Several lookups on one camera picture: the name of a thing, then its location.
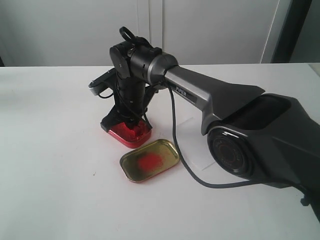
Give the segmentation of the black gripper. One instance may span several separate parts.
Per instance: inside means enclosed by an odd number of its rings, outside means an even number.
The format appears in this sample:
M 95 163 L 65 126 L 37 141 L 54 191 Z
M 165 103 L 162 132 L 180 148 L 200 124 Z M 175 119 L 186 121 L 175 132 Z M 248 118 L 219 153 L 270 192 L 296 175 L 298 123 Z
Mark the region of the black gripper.
M 101 120 L 101 128 L 108 133 L 112 127 L 120 123 L 143 121 L 151 130 L 153 127 L 146 113 L 151 99 L 159 91 L 159 85 L 159 83 L 146 85 L 136 77 L 125 79 L 114 77 L 112 80 L 114 106 Z

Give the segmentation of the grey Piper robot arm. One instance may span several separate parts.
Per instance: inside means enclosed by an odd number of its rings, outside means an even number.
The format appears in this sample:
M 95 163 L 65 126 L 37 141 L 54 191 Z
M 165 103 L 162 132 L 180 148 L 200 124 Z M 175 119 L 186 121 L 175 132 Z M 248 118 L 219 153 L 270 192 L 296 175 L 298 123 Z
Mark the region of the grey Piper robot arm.
M 240 182 L 211 183 L 186 169 L 201 185 L 230 189 L 265 184 L 320 196 L 320 126 L 293 97 L 256 85 L 228 83 L 178 64 L 149 43 L 112 46 L 106 83 L 114 110 L 125 123 L 140 120 L 155 91 L 168 89 L 201 114 L 200 132 L 216 163 Z

